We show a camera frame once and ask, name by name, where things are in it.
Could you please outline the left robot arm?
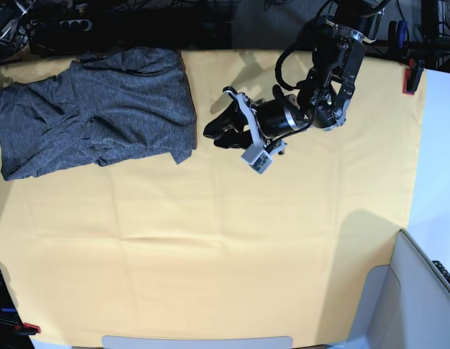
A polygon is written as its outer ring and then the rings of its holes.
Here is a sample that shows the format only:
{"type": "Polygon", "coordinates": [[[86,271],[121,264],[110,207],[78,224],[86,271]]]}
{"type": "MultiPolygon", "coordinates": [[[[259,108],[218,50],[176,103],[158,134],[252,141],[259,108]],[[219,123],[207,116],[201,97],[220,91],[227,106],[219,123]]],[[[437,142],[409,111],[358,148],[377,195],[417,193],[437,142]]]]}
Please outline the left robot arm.
{"type": "Polygon", "coordinates": [[[375,41],[387,1],[336,1],[334,15],[316,16],[278,58],[273,99],[253,101],[232,87],[224,93],[231,104],[204,128],[203,135],[219,148],[283,153],[284,139],[315,127],[330,130],[345,123],[355,80],[375,41]],[[312,48],[313,66],[294,86],[283,78],[283,64],[304,44],[312,48]]]}

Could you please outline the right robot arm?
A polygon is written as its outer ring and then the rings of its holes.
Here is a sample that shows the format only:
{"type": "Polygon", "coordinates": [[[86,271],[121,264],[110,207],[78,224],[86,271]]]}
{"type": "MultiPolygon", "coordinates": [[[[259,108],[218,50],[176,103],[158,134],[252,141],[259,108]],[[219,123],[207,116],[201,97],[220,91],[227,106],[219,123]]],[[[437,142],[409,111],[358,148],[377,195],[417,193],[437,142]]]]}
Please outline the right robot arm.
{"type": "Polygon", "coordinates": [[[24,17],[37,3],[33,1],[3,0],[0,1],[0,39],[4,38],[13,25],[24,17]]]}

